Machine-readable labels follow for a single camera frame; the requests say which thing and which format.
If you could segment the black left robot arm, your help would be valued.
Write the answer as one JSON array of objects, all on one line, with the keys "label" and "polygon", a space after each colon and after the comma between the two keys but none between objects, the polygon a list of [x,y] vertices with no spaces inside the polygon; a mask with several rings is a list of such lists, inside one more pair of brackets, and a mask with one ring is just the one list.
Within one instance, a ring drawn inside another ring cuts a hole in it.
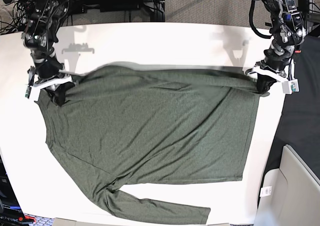
[{"label": "black left robot arm", "polygon": [[[257,1],[261,1],[270,13],[268,35],[259,32],[253,23],[253,12]],[[299,83],[294,73],[294,56],[300,52],[299,45],[303,43],[307,33],[295,0],[251,0],[249,24],[257,36],[272,40],[269,49],[264,51],[264,59],[246,71],[246,75],[257,75],[258,92],[267,93],[276,82],[282,84],[284,94],[298,92]]]}]

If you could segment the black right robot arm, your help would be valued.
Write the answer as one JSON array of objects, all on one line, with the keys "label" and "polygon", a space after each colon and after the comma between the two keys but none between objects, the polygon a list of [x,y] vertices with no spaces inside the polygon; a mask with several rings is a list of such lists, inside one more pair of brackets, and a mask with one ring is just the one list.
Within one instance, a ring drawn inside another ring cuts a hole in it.
[{"label": "black right robot arm", "polygon": [[28,70],[26,98],[38,101],[45,91],[51,101],[62,106],[66,91],[74,86],[65,73],[64,64],[57,60],[54,44],[58,29],[69,13],[73,0],[21,0],[27,14],[22,34],[23,44],[31,51],[33,66]]}]

